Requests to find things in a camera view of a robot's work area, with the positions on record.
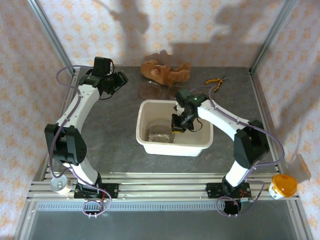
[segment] wall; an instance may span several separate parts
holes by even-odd
[[[264,107],[284,144],[287,172],[300,182],[314,239],[320,236],[319,16],[319,1],[298,1],[258,70]]]
[[[26,0],[0,6],[0,239],[15,233],[32,179],[44,163],[44,129],[66,90],[63,66]],[[68,74],[62,76],[67,82]]]
[[[139,66],[161,52],[170,65],[251,67],[284,0],[40,2],[73,64]]]

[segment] stuffed toy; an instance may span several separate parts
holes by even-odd
[[[184,83],[190,78],[190,63],[183,62],[176,69],[168,65],[159,65],[155,59],[145,61],[141,65],[141,73],[159,84],[172,86],[175,82]]]

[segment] yellow pliers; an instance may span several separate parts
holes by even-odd
[[[208,81],[205,82],[205,84],[210,84],[210,83],[218,83],[218,86],[215,88],[214,92],[218,91],[218,89],[220,88],[220,85],[227,80],[227,76],[224,75],[221,79],[220,78],[215,78],[215,79],[210,79]]]

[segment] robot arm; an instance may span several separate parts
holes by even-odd
[[[245,180],[250,168],[261,160],[269,151],[267,137],[250,127],[240,125],[235,121],[215,110],[209,98],[202,94],[193,96],[188,90],[182,89],[176,95],[177,114],[172,115],[171,130],[174,133],[183,133],[186,130],[194,130],[193,121],[196,118],[207,120],[224,131],[233,140],[233,156],[235,161],[230,171],[222,180],[222,188],[225,194],[230,195]],[[240,118],[224,108],[216,106],[224,113],[250,125],[263,128],[260,121],[249,121]]]
[[[113,95],[119,88],[128,82],[122,72],[114,72],[110,75],[111,59],[95,57],[94,66],[79,81],[81,101],[70,119],[63,126],[53,151],[53,157],[66,167],[72,167],[73,171],[87,183],[98,186],[102,183],[100,174],[92,168],[86,155],[87,145],[81,136],[81,130],[89,111],[103,92]],[[75,97],[63,116],[56,124],[47,124],[45,138],[48,150],[50,150],[54,136],[66,117],[73,110],[78,98]],[[78,182],[79,189],[88,195],[95,196],[97,191],[87,186],[84,182]]]

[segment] mounting plate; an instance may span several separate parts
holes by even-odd
[[[118,183],[101,183],[99,185],[101,189],[106,190],[113,199],[118,198],[118,192],[119,192],[119,184]],[[75,186],[74,190],[74,199],[101,199],[103,196],[103,193],[100,192],[96,196],[91,196],[88,194],[88,192],[81,191],[78,184]]]
[[[217,199],[222,196],[225,196],[225,193],[222,188],[221,182],[209,182],[206,184],[205,191],[208,194],[209,199]],[[233,199],[251,199],[251,189],[250,185],[247,182],[242,183],[230,196]]]

